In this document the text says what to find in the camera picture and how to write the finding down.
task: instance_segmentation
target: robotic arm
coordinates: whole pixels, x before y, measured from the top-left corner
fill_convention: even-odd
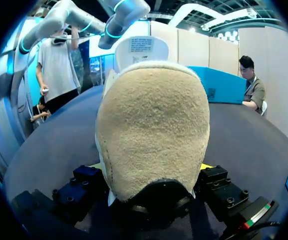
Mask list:
[[[98,46],[101,49],[110,49],[135,21],[150,12],[150,7],[144,0],[105,0],[105,2],[116,13],[107,21],[105,33]]]
[[[22,54],[37,43],[38,39],[47,38],[61,30],[65,23],[79,28],[90,34],[102,34],[99,47],[110,49],[113,44],[126,32],[132,23],[139,20],[150,11],[144,0],[106,0],[114,14],[105,25],[103,22],[78,8],[72,0],[57,2],[45,17],[44,21],[32,28],[22,38],[19,51]]]

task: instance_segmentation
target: white t-shirt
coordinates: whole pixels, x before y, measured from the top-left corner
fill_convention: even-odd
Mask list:
[[[39,48],[37,61],[42,65],[43,81],[49,88],[48,94],[44,97],[45,102],[80,88],[70,51],[70,40],[53,45],[51,38],[46,39]]]

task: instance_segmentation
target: hand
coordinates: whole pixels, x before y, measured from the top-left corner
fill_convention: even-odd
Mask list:
[[[42,112],[40,115],[41,115],[41,117],[42,117],[42,116],[43,116],[43,117],[47,117],[47,116],[49,116],[49,113],[44,111],[44,112]]]
[[[43,89],[48,89],[48,86],[46,84],[42,84],[40,86],[40,91],[39,93],[42,95],[42,96],[46,96],[47,95],[47,92],[43,92]]]

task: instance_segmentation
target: beige fabric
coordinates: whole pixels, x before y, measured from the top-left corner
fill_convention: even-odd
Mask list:
[[[207,96],[196,75],[164,68],[121,74],[97,116],[107,184],[121,201],[162,178],[191,192],[209,131]]]

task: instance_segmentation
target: dark blue table surface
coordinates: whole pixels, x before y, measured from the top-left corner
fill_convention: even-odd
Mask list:
[[[51,190],[64,186],[75,168],[99,162],[94,126],[101,95],[101,86],[84,92],[24,142],[4,178],[9,201],[35,189],[51,198]],[[211,103],[210,129],[204,163],[225,168],[236,185],[249,190],[252,201],[259,196],[278,201],[280,207],[271,220],[282,220],[288,212],[288,138],[255,111],[235,104]],[[170,228],[141,232],[136,238],[217,239],[225,226],[201,205],[196,206],[195,214],[175,220]],[[107,225],[106,203],[97,208],[101,213],[92,210],[76,227],[101,239],[119,238],[120,231],[107,231],[113,227]]]

